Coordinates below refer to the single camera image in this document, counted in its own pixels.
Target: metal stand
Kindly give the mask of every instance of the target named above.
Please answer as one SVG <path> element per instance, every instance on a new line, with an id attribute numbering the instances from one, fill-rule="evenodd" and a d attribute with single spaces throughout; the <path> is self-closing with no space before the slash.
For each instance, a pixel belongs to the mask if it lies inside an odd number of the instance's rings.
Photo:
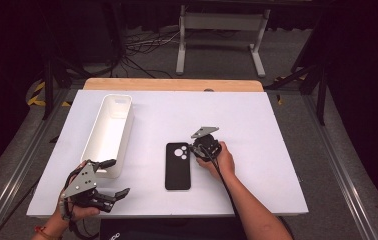
<path id="1" fill-rule="evenodd" d="M 326 87 L 327 87 L 327 73 L 324 65 L 313 65 L 303 68 L 293 74 L 285 77 L 284 79 L 274 82 L 271 85 L 264 86 L 265 90 L 277 90 L 278 88 L 298 79 L 299 77 L 308 74 L 304 82 L 299 87 L 301 95 L 310 95 L 314 88 L 319 83 L 319 92 L 317 99 L 316 115 L 321 125 L 324 124 L 324 104 L 326 99 Z"/>
<path id="2" fill-rule="evenodd" d="M 185 66 L 186 29 L 220 29 L 220 30 L 240 30 L 257 31 L 257 38 L 254 44 L 250 44 L 249 49 L 255 64 L 255 69 L 259 77 L 265 77 L 263 64 L 258 50 L 264 31 L 267 26 L 270 10 L 265 10 L 263 14 L 213 14 L 213 13 L 191 13 L 186 12 L 184 5 L 180 8 L 180 44 L 177 55 L 176 74 L 182 75 Z"/>
<path id="3" fill-rule="evenodd" d="M 71 79 L 66 71 L 69 68 L 74 72 L 80 74 L 85 78 L 94 77 L 84 69 L 75 66 L 74 64 L 59 58 L 55 55 L 44 56 L 44 80 L 45 80 L 45 114 L 43 120 L 49 117 L 49 114 L 54 108 L 54 78 L 60 88 L 69 88 L 71 86 Z"/>

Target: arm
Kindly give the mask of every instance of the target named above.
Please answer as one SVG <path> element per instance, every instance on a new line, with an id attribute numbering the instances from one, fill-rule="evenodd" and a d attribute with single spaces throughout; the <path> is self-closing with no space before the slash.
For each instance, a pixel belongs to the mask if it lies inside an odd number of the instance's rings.
<path id="1" fill-rule="evenodd" d="M 290 240 L 292 239 L 283 224 L 242 184 L 235 175 L 232 154 L 224 142 L 220 142 L 222 152 L 217 157 L 220 172 L 229 188 L 236 209 L 248 239 Z M 200 166 L 208 169 L 218 180 L 220 177 L 211 162 L 197 159 Z"/>

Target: aluminum rail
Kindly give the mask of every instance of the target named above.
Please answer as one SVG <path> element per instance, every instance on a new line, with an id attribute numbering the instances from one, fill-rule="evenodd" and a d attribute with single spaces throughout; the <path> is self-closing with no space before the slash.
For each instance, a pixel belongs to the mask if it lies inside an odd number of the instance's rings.
<path id="1" fill-rule="evenodd" d="M 65 100 L 65 97 L 68 94 L 67 89 L 59 89 L 58 94 L 55 98 L 54 109 L 49 117 L 42 121 L 38 126 L 35 135 L 33 136 L 29 146 L 27 147 L 23 157 L 20 162 L 17 164 L 14 173 L 9 179 L 6 187 L 4 188 L 0 196 L 0 225 L 8 211 L 9 206 L 14 200 L 15 195 L 20 189 L 21 183 L 23 182 L 31 163 L 37 153 L 37 150 L 40 146 L 41 140 L 45 136 L 47 130 L 49 129 L 52 121 L 54 120 L 58 110 L 61 107 L 62 102 Z"/>

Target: human hand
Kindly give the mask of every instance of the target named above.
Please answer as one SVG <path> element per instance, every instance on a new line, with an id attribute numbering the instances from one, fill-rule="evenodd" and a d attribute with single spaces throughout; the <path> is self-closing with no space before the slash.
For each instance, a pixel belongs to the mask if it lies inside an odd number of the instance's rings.
<path id="1" fill-rule="evenodd" d="M 83 168 L 86 165 L 86 163 L 87 163 L 87 161 L 83 161 L 76 169 Z M 65 189 L 63 189 L 61 191 L 60 196 L 58 198 L 58 202 L 61 201 L 61 195 L 63 194 L 64 190 Z M 58 204 L 55 212 L 60 213 L 59 207 L 60 206 Z M 70 209 L 70 211 L 72 211 L 72 214 L 73 214 L 72 220 L 75 221 L 75 222 L 79 221 L 83 218 L 86 218 L 86 217 L 98 215 L 100 213 L 100 210 L 95 208 L 95 207 L 83 208 L 83 207 L 79 207 L 77 205 L 73 205 L 73 203 L 69 199 L 68 199 L 68 209 Z"/>
<path id="2" fill-rule="evenodd" d="M 220 172 L 223 178 L 231 177 L 235 175 L 235 162 L 233 161 L 233 156 L 227 149 L 226 143 L 219 142 L 221 145 L 221 152 L 217 156 L 217 163 L 220 168 Z M 215 169 L 213 163 L 211 161 L 205 162 L 200 158 L 197 158 L 196 161 L 198 162 L 199 166 L 208 169 L 211 175 L 221 181 L 220 175 L 218 174 L 217 170 Z"/>

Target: forearm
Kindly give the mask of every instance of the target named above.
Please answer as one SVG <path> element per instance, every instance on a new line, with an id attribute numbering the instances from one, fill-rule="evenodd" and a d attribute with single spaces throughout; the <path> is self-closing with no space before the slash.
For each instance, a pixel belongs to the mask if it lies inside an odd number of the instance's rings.
<path id="1" fill-rule="evenodd" d="M 61 218 L 60 214 L 55 212 L 43 226 L 43 233 L 48 236 L 59 238 L 68 228 L 68 221 Z M 40 233 L 36 233 L 32 240 L 46 240 Z"/>
<path id="2" fill-rule="evenodd" d="M 292 239 L 283 224 L 234 174 L 223 176 L 248 239 Z"/>

